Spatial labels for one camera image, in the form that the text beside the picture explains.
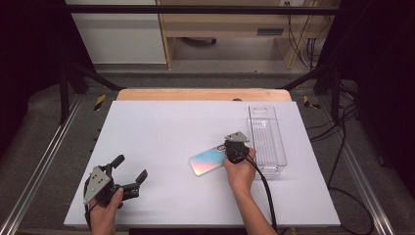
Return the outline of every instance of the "transparent plastic box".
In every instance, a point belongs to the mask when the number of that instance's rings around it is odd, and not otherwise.
[[[256,149],[256,164],[266,178],[277,177],[287,165],[287,159],[272,106],[249,106],[248,135],[250,147]]]

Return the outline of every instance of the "human hand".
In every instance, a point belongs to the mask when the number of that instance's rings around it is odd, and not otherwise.
[[[250,148],[249,155],[254,160],[256,150]],[[228,172],[229,185],[234,194],[251,192],[251,186],[255,178],[255,168],[248,162],[242,161],[239,164],[232,164],[228,158],[225,158],[223,165]]]
[[[123,189],[120,187],[106,208],[97,204],[95,198],[91,200],[89,207],[96,205],[90,212],[92,235],[115,235],[115,214],[122,196]]]

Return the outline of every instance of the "floor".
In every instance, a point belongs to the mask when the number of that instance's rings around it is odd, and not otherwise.
[[[274,53],[275,51],[276,45],[269,38],[218,38],[214,45],[205,41],[181,39],[177,43],[171,70],[164,65],[139,65],[135,68],[97,66],[97,70],[108,80],[126,87],[224,88],[275,88],[309,71],[300,61],[297,61],[294,69],[286,70],[281,57]],[[311,89],[313,82],[310,80],[291,91],[293,100],[298,103],[310,139],[323,133],[330,125],[326,123],[330,117],[324,109],[330,96],[316,96]],[[3,225],[10,215],[15,215],[12,217],[16,218],[15,225],[21,234],[27,230],[30,230],[30,233],[26,234],[46,234],[44,230],[48,230],[49,234],[58,234],[57,231],[65,231],[65,234],[71,231],[85,232],[66,227],[63,221],[80,176],[99,138],[99,131],[111,101],[116,99],[117,94],[116,91],[111,91],[93,80],[87,79],[87,83],[90,89],[86,95],[79,96],[70,92],[70,99],[78,101],[78,111],[72,117],[69,128],[61,130],[63,138],[61,142],[55,143],[58,147],[55,152],[46,150],[49,150],[51,139],[60,130],[59,87],[52,86],[31,97],[29,111],[22,127],[9,150],[0,159],[0,219]],[[356,89],[353,82],[344,81],[344,85],[349,89]],[[94,111],[97,98],[102,94],[107,96],[106,101],[99,111]],[[304,97],[309,99],[311,105],[304,104]],[[352,97],[343,94],[341,106],[348,105],[352,105]],[[379,164],[378,153],[372,140],[358,119],[358,113],[355,114],[355,117],[346,122],[346,141],[379,200],[387,223],[392,227],[392,233],[375,229],[373,234],[415,234],[415,201],[395,171],[387,165]],[[337,135],[311,141],[311,144],[321,171],[328,180],[340,147]],[[46,160],[48,154],[52,156],[50,162]],[[45,165],[44,173],[31,178],[34,172],[39,171],[38,164],[45,162],[48,164]],[[359,200],[364,200],[358,184],[358,180],[350,171],[347,157],[342,155],[333,185],[342,187]],[[358,203],[336,191],[332,192],[332,197],[342,225],[359,233],[370,229],[369,216]],[[294,231],[289,229],[285,234],[349,233],[340,227],[299,227]]]

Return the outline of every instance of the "phone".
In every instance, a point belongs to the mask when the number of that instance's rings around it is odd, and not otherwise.
[[[225,158],[225,146],[219,145],[191,157],[189,163],[195,174],[201,176],[222,167]]]

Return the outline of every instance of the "white tabletop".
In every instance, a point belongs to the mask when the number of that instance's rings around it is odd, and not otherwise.
[[[247,132],[249,105],[275,107],[287,166],[269,180],[280,226],[340,225],[294,102],[114,101],[90,162],[69,208],[65,225],[84,227],[83,185],[95,165],[118,155],[115,183],[132,183],[146,169],[140,197],[124,202],[116,224],[129,227],[241,226],[243,221],[222,167],[195,176],[188,160],[223,144],[224,136]],[[270,221],[263,184],[252,192]]]

